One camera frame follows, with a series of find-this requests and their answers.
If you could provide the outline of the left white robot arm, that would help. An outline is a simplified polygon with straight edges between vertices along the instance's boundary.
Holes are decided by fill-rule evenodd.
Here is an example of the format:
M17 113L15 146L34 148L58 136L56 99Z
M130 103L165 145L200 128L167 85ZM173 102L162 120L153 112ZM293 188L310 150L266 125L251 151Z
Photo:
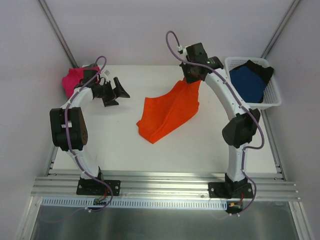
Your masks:
M113 78L115 87L107 80L101 83L102 79L97 70L85 70L69 100L49 112L53 144L73 159L80 170L79 184L82 188L88 187L93 194L102 193L106 184L100 167L86 148L89 134L82 108L94 99L101 99L108 107L117 106L117 98L130 97L117 77Z

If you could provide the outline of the orange t shirt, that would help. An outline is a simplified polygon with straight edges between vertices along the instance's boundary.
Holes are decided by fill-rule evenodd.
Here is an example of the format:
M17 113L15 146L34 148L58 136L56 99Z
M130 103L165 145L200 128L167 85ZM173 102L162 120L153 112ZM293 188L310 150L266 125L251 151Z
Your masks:
M179 80L166 94L144 99L138 133L154 144L189 121L199 110L200 82Z

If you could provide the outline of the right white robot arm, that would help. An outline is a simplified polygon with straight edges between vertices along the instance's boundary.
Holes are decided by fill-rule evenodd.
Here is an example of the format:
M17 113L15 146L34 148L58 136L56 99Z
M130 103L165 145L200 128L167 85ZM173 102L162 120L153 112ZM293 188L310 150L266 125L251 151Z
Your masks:
M228 168L224 182L211 187L220 198L238 198L249 186L245 174L246 150L259 130L260 112L253 110L238 94L228 80L224 65L218 57L208 57L202 43L187 47L178 46L182 56L182 68L188 84L204 81L222 104L229 122L222 129L222 137L228 145Z

